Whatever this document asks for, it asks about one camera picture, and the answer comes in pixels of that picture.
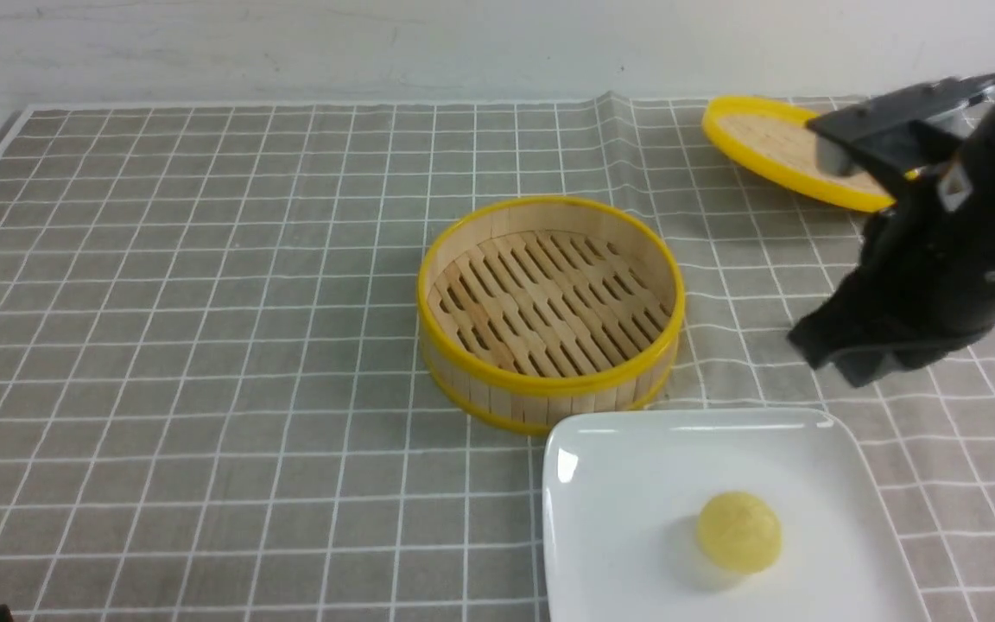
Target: yellow dumpling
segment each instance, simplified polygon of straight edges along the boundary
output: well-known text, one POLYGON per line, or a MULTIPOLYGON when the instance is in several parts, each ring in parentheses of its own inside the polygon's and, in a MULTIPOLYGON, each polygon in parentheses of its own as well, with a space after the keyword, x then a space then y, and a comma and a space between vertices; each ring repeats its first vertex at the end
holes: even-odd
POLYGON ((716 566, 755 574, 782 554, 782 524, 766 501, 748 492, 724 492, 702 509, 698 544, 716 566))

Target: bamboo steamer basket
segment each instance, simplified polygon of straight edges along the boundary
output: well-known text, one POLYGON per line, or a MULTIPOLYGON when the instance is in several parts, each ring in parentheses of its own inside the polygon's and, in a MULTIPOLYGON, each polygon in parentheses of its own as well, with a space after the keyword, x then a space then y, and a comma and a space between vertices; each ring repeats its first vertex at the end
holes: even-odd
POLYGON ((498 428, 641 409, 666 384, 684 290, 667 245, 620 210, 530 197, 443 232, 417 279, 420 350, 440 389, 498 428))

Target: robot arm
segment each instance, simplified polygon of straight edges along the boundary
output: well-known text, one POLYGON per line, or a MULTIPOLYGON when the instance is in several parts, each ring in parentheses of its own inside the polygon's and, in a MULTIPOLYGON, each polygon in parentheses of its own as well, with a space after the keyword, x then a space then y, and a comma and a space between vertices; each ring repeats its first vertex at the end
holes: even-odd
POLYGON ((822 169, 861 167, 896 200, 865 225, 858 267, 789 332, 814 369, 832 362, 862 386, 995 326, 995 105, 968 138, 944 127, 994 91, 995 74, 944 79, 809 122, 822 169))

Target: white plate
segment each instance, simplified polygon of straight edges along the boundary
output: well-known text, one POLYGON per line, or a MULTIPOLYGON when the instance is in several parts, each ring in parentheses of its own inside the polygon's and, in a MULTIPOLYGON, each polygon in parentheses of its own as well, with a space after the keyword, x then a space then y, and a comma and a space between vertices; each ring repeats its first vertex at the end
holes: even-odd
POLYGON ((569 417, 544 458, 554 622, 924 622, 852 435, 809 409, 569 417), (696 547, 696 515, 747 491, 782 520, 781 559, 741 578, 696 547))

